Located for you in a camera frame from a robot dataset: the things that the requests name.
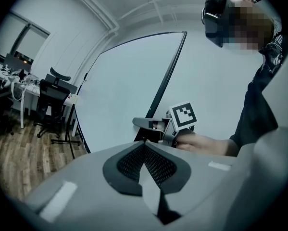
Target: computer monitor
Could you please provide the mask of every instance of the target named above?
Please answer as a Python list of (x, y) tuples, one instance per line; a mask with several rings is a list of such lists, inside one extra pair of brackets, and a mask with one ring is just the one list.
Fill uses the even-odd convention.
[(29, 72), (31, 69), (31, 65), (25, 63), (24, 61), (10, 55), (7, 54), (5, 61), (4, 61), (4, 65), (8, 65), (9, 68), (13, 69), (13, 70), (19, 70), (19, 69), (24, 69), (25, 71)]
[[(53, 75), (50, 75), (50, 74), (47, 74), (45, 80), (48, 81), (48, 82), (51, 82), (51, 83), (54, 83), (55, 81), (55, 77)], [(76, 93), (76, 90), (77, 90), (77, 87), (70, 84), (70, 83), (67, 83), (66, 81), (63, 81), (63, 80), (59, 80), (58, 81), (58, 85), (61, 86), (61, 87), (65, 87), (67, 89), (70, 90), (70, 93), (71, 94), (75, 94)]]

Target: vr headset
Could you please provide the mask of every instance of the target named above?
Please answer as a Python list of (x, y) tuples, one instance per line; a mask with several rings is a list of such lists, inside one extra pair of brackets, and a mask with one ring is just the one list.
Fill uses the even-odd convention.
[(229, 38), (233, 37), (231, 34), (234, 32), (234, 29), (231, 29), (231, 25), (233, 25), (232, 17), (234, 14), (231, 13), (229, 3), (229, 0), (226, 0), (223, 14), (206, 13), (205, 8), (201, 11), (201, 22), (205, 25), (207, 39), (220, 48), (229, 42)]

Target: chair headrest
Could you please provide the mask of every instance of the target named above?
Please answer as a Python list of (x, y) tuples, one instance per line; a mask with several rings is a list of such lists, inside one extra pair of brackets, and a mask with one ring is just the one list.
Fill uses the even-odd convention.
[(71, 79), (70, 76), (64, 76), (64, 75), (57, 73), (53, 68), (50, 69), (50, 73), (53, 74), (56, 78), (59, 78), (65, 81), (69, 81)]

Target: monitor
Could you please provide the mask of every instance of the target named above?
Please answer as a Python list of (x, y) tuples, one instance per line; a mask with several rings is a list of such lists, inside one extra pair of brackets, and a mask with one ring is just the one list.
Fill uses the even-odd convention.
[(24, 69), (25, 71), (29, 72), (31, 69), (31, 65), (25, 63), (24, 61), (10, 55), (7, 54), (5, 61), (4, 61), (4, 65), (8, 65), (9, 68), (13, 69), (13, 70), (19, 70), (19, 69)]

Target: person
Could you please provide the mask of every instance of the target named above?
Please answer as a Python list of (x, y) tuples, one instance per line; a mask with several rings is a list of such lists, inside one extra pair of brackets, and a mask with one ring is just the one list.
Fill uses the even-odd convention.
[(235, 134), (228, 140), (215, 140), (184, 129), (175, 139), (178, 149), (237, 156), (243, 145), (255, 143), (263, 134), (277, 128), (276, 119), (262, 91), (277, 73), (284, 59), (282, 25), (277, 18), (264, 14), (255, 2), (206, 0), (203, 14), (210, 13), (228, 20), (228, 32), (224, 33), (227, 35), (225, 42), (237, 43), (242, 49), (257, 50), (263, 55), (263, 64), (248, 84)]

